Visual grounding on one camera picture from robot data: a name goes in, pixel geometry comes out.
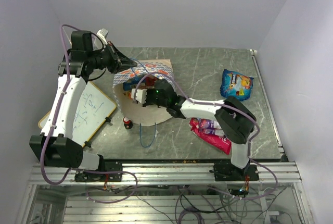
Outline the blue white snack packet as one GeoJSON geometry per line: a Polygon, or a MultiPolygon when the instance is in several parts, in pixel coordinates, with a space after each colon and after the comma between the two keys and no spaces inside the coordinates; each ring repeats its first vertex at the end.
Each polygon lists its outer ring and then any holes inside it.
{"type": "Polygon", "coordinates": [[[128,80],[126,82],[122,83],[123,90],[124,91],[131,91],[132,89],[135,89],[136,86],[138,85],[139,81],[138,80],[128,80]]]}

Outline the blue checkered paper bag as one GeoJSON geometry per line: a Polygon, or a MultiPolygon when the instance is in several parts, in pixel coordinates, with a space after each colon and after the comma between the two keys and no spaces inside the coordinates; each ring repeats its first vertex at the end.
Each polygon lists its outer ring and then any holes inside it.
{"type": "Polygon", "coordinates": [[[158,96],[159,80],[174,89],[173,68],[169,59],[133,60],[135,67],[114,75],[113,92],[126,129],[138,125],[142,147],[150,147],[157,137],[157,125],[171,118],[158,96]]]}

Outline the purple snack packet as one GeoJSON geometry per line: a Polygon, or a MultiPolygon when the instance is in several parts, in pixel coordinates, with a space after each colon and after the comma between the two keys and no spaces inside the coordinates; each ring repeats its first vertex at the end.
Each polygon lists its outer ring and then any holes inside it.
{"type": "Polygon", "coordinates": [[[204,134],[223,136],[224,132],[217,121],[199,118],[199,131],[204,134]]]}

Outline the blue fruit candy bag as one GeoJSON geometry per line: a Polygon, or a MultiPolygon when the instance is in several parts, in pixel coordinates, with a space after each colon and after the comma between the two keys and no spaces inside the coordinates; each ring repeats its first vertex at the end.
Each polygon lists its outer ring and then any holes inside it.
{"type": "Polygon", "coordinates": [[[248,100],[253,88],[253,80],[253,77],[248,77],[239,72],[224,69],[222,73],[220,94],[225,98],[233,96],[240,101],[248,100]]]}

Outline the pink snack bag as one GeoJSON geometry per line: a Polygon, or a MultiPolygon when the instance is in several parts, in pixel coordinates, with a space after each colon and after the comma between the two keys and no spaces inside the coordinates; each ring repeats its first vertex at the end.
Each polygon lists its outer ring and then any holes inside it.
{"type": "Polygon", "coordinates": [[[229,155],[231,151],[231,141],[225,136],[204,134],[199,131],[198,123],[199,118],[191,118],[189,125],[191,126],[191,131],[199,138],[205,142],[215,146],[219,150],[223,151],[226,155],[229,155]]]}

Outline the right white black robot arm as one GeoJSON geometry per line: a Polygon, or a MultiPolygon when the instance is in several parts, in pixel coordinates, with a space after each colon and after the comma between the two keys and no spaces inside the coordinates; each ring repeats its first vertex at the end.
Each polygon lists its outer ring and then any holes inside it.
{"type": "Polygon", "coordinates": [[[173,87],[162,79],[155,82],[153,89],[144,89],[141,104],[164,107],[173,118],[201,118],[216,121],[231,141],[230,176],[241,180],[248,173],[250,134],[257,122],[255,116],[237,98],[202,101],[177,95],[173,87]]]}

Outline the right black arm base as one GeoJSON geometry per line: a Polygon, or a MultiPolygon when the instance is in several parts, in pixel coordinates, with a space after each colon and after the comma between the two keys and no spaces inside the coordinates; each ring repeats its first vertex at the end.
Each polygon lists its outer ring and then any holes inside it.
{"type": "Polygon", "coordinates": [[[247,164],[240,169],[231,163],[214,164],[210,170],[214,174],[215,181],[258,181],[259,173],[256,165],[247,164]]]}

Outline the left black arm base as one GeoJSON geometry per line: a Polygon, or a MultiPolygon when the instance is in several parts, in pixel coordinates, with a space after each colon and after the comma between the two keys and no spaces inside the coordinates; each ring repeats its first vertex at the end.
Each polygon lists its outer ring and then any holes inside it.
{"type": "Polygon", "coordinates": [[[120,182],[123,167],[119,162],[106,161],[104,168],[99,170],[78,170],[75,173],[75,182],[120,182]]]}

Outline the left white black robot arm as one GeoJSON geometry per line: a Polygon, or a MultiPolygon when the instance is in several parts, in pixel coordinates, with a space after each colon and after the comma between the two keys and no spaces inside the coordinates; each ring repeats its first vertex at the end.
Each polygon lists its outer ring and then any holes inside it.
{"type": "Polygon", "coordinates": [[[71,48],[59,64],[58,88],[48,121],[41,133],[29,141],[41,165],[85,169],[95,181],[106,175],[102,156],[85,152],[72,137],[80,97],[94,70],[116,74],[137,66],[106,40],[107,34],[106,29],[96,34],[84,30],[71,33],[71,48]]]}

